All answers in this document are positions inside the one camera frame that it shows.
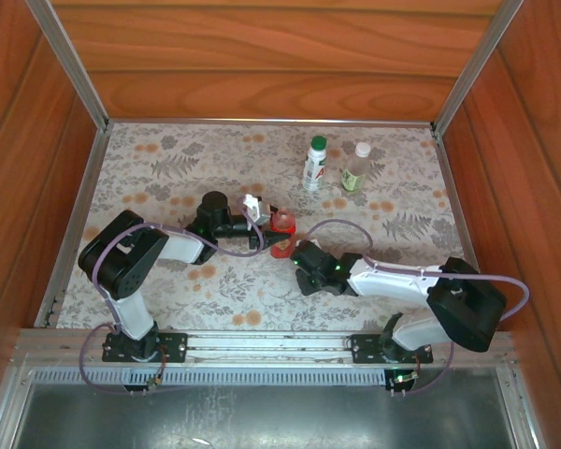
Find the metal floor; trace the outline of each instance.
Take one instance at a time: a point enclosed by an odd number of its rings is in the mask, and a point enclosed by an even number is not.
[[[36,384],[15,447],[514,447],[502,410],[494,369],[452,370],[406,399],[373,386],[187,386],[129,398]]]

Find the metal bracket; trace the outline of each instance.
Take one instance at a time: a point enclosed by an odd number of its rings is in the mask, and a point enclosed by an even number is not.
[[[461,75],[455,82],[455,85],[449,96],[442,105],[439,116],[435,121],[434,129],[442,136],[444,135],[453,116],[461,106],[471,89],[472,84],[480,76],[482,68],[493,53],[500,38],[505,34],[509,24],[515,17],[518,9],[524,0],[503,0],[501,6],[495,14],[495,17],[488,25],[488,29],[484,32],[478,47],[467,61]]]
[[[108,127],[108,113],[52,3],[50,0],[26,1],[66,75],[75,87],[79,98],[92,117],[93,122],[99,130],[106,131]]]
[[[156,339],[157,347],[162,348],[162,352],[157,350],[150,360],[136,360],[120,343],[121,339],[117,335],[109,333],[106,335],[106,341],[103,344],[102,361],[118,362],[118,363],[161,363],[163,352],[166,356],[166,363],[184,363],[187,355],[187,334],[177,332],[159,332]]]
[[[415,351],[403,350],[403,355],[395,361],[392,356],[387,355],[386,343],[381,334],[355,334],[350,336],[351,350],[354,364],[377,364],[377,363],[432,363],[432,348],[423,346]]]

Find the green bottle cap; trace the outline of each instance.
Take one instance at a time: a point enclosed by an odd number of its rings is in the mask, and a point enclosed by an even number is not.
[[[321,152],[322,150],[326,149],[326,139],[322,136],[316,136],[311,140],[311,148],[314,150]]]

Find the wooden panel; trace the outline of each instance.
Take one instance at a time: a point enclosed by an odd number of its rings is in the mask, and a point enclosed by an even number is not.
[[[295,7],[492,15],[500,0],[52,0],[56,6]]]
[[[522,8],[500,49],[561,183],[561,2]]]
[[[112,117],[432,120],[453,81],[340,74],[95,73]]]
[[[511,247],[509,233],[501,218],[467,115],[465,108],[459,109],[444,143],[474,252],[483,272],[521,279],[517,255]],[[498,287],[508,298],[508,308],[519,300],[520,290],[517,287],[506,284]],[[530,305],[510,318],[505,326],[514,330],[515,345],[522,357],[521,365],[530,397],[539,412],[549,447],[561,447],[561,375],[555,368],[552,352],[542,334],[533,304],[536,300],[536,292],[533,291]]]
[[[253,8],[58,9],[90,71],[308,70],[456,78],[489,19]]]
[[[24,2],[0,0],[0,121],[31,58],[39,34],[39,28]]]
[[[0,292],[74,98],[63,69],[53,61],[54,54],[42,39],[0,130]]]
[[[525,1],[445,144],[482,269],[532,292],[505,327],[548,447],[561,447],[561,2]]]
[[[41,196],[0,295],[0,381],[19,329],[25,324],[31,326],[36,317],[92,148],[95,127],[80,100],[66,115],[60,144],[50,148],[55,159],[40,182]]]

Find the bottle label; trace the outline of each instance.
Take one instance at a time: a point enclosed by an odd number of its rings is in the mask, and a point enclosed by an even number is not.
[[[291,245],[291,239],[283,240],[274,244],[279,250],[284,251]]]
[[[340,181],[347,192],[357,192],[362,188],[366,175],[354,176],[347,168],[343,170]]]
[[[308,160],[306,161],[306,168],[303,173],[304,185],[319,187],[320,184],[322,184],[325,165],[326,159],[316,162],[308,157]]]

